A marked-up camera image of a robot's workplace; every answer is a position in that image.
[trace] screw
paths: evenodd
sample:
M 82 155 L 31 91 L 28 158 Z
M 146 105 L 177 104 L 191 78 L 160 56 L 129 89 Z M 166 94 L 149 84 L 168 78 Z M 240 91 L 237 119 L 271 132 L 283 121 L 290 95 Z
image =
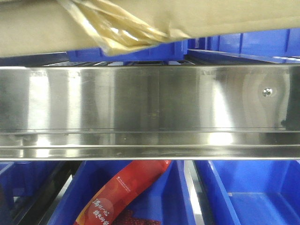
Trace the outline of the screw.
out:
M 265 97 L 269 97 L 272 93 L 273 93 L 272 88 L 265 88 L 265 89 L 262 91 L 262 94 L 263 94 Z

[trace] red snack bag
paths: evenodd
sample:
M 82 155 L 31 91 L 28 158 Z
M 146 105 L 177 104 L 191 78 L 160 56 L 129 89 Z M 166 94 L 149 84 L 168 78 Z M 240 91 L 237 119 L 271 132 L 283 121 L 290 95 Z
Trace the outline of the red snack bag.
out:
M 137 160 L 111 178 L 89 201 L 74 225 L 111 225 L 168 168 L 170 160 Z

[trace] blue plastic bin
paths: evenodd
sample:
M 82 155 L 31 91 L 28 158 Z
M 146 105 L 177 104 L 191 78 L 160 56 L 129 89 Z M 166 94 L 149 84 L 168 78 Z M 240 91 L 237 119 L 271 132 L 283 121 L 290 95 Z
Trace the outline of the blue plastic bin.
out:
M 59 162 L 20 161 L 13 169 L 14 196 L 32 196 L 43 185 Z
M 259 56 L 300 56 L 300 28 L 198 38 L 190 48 Z
M 12 170 L 13 162 L 0 162 L 0 185 L 5 195 L 6 203 L 11 209 L 14 206 L 13 185 L 12 185 Z
M 188 41 L 179 41 L 168 44 L 161 44 L 154 48 L 112 57 L 105 56 L 100 48 L 68 51 L 67 55 L 71 62 L 172 61 L 183 60 L 184 55 L 187 53 L 187 49 Z
M 196 161 L 217 225 L 299 225 L 297 161 Z
M 86 161 L 50 218 L 48 225 L 73 225 L 93 195 L 130 161 Z M 185 183 L 183 161 L 174 161 L 168 170 L 127 207 L 133 217 L 154 219 L 162 225 L 194 225 L 195 219 Z

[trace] blue crate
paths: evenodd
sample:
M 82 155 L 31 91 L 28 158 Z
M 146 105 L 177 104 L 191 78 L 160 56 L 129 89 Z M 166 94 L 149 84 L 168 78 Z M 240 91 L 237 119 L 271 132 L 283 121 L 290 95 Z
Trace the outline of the blue crate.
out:
M 130 161 L 86 161 L 78 169 L 48 225 L 73 225 L 94 194 Z M 195 225 L 185 183 L 183 161 L 168 170 L 127 207 L 134 217 L 162 221 L 162 225 Z
M 13 174 L 14 196 L 32 196 L 43 185 L 59 162 L 15 162 Z
M 198 38 L 190 40 L 189 46 L 245 55 L 300 56 L 300 28 Z
M 154 48 L 138 52 L 106 56 L 100 48 L 68 51 L 67 55 L 71 62 L 100 62 L 100 61 L 172 61 L 183 60 L 188 50 L 188 41 L 179 41 L 168 44 L 161 44 Z
M 0 185 L 5 195 L 6 203 L 11 209 L 14 206 L 13 185 L 12 185 L 12 170 L 13 162 L 0 162 Z
M 299 225 L 297 161 L 196 161 L 217 225 Z

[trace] red package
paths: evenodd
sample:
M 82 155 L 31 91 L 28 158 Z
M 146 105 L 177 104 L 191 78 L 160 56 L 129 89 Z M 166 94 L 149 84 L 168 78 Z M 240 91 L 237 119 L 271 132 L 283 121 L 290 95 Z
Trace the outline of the red package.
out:
M 132 210 L 123 210 L 112 225 L 161 225 L 160 221 L 153 219 L 140 219 L 132 217 Z
M 170 160 L 137 160 L 111 178 L 89 201 L 74 225 L 111 225 L 168 168 Z

